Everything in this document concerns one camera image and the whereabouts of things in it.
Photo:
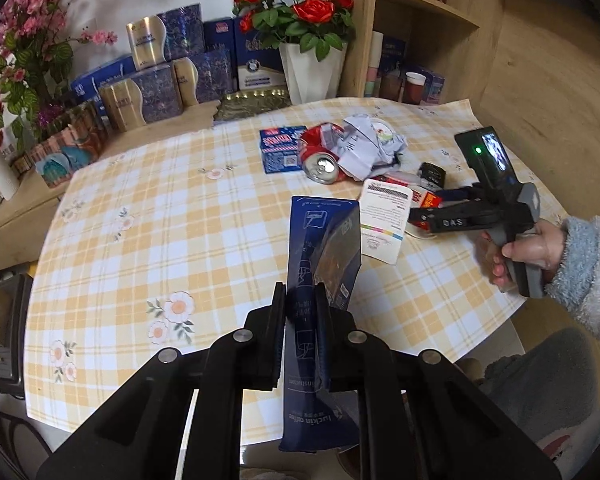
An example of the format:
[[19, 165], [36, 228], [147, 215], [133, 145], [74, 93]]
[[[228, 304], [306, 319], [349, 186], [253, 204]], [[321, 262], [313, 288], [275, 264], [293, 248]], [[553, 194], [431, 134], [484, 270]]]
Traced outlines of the right hand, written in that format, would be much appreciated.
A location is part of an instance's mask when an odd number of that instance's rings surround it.
[[517, 238], [503, 247], [496, 246], [488, 232], [482, 232], [477, 240], [477, 254], [490, 282], [501, 290], [509, 290], [513, 287], [513, 279], [507, 270], [507, 260], [538, 266], [543, 270], [545, 284], [548, 284], [558, 271], [565, 244], [565, 231], [541, 219], [533, 234]]

